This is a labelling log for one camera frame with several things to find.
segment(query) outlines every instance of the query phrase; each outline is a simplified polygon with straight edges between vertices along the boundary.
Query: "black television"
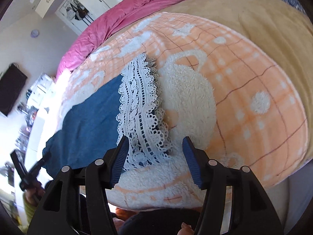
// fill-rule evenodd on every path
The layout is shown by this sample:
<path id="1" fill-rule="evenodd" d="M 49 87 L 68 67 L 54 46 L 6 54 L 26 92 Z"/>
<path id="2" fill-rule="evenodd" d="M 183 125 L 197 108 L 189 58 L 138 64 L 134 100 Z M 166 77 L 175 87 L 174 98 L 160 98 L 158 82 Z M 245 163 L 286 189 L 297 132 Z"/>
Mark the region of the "black television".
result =
<path id="1" fill-rule="evenodd" d="M 0 79 L 0 112 L 6 117 L 12 110 L 27 76 L 19 70 L 16 64 L 11 64 Z"/>

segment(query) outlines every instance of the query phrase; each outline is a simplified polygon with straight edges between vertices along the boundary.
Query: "white lace trim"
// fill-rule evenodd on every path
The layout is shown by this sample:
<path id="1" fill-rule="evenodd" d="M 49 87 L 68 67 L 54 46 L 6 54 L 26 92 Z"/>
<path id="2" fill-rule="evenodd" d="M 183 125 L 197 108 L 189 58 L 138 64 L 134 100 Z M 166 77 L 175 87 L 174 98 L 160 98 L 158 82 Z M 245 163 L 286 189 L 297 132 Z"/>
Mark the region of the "white lace trim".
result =
<path id="1" fill-rule="evenodd" d="M 164 110 L 160 108 L 159 83 L 154 59 L 141 53 L 122 70 L 119 88 L 120 113 L 118 134 L 130 140 L 124 170 L 157 165 L 169 159 L 172 143 L 168 127 L 163 122 Z"/>

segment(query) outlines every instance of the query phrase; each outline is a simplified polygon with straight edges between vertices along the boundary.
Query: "blue fabric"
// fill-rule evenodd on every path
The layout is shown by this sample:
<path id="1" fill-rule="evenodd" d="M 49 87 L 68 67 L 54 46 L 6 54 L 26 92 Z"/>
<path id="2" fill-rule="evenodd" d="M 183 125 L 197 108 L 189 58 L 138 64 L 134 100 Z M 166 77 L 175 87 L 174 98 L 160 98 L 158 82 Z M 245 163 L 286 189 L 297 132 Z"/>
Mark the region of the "blue fabric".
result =
<path id="1" fill-rule="evenodd" d="M 43 155 L 51 153 L 44 166 L 51 177 L 65 165 L 82 168 L 116 148 L 121 81 L 122 76 L 117 76 L 66 114 L 62 130 L 48 140 L 43 150 Z"/>

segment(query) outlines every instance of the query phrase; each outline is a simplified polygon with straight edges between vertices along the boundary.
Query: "silver screw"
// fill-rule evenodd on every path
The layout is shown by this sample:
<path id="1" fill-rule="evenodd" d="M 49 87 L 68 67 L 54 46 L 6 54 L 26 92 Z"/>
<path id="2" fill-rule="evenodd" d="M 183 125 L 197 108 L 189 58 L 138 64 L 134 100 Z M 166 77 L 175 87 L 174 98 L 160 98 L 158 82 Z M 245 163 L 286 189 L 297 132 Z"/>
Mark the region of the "silver screw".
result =
<path id="1" fill-rule="evenodd" d="M 245 173 L 248 173 L 248 172 L 250 172 L 250 168 L 248 166 L 243 166 L 242 171 Z"/>
<path id="2" fill-rule="evenodd" d="M 209 160 L 209 164 L 210 164 L 211 166 L 216 166 L 216 165 L 217 165 L 217 161 L 211 159 L 211 160 Z"/>
<path id="3" fill-rule="evenodd" d="M 94 162 L 95 165 L 102 165 L 104 163 L 104 161 L 102 159 L 98 159 Z"/>
<path id="4" fill-rule="evenodd" d="M 68 172 L 69 171 L 69 166 L 64 166 L 61 169 L 62 172 Z"/>

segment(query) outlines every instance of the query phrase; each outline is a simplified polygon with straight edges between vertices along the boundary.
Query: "beige blanket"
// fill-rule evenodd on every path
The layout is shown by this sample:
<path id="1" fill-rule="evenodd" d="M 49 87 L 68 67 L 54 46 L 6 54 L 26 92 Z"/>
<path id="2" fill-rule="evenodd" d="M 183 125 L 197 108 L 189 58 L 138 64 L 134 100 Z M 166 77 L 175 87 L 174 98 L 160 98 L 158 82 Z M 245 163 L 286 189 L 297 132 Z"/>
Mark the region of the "beige blanket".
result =
<path id="1" fill-rule="evenodd" d="M 270 56 L 289 76 L 306 110 L 309 144 L 298 168 L 313 158 L 313 85 L 310 84 L 313 79 L 313 25 L 307 16 L 281 0 L 185 0 L 161 11 L 196 15 L 221 23 L 250 39 Z"/>

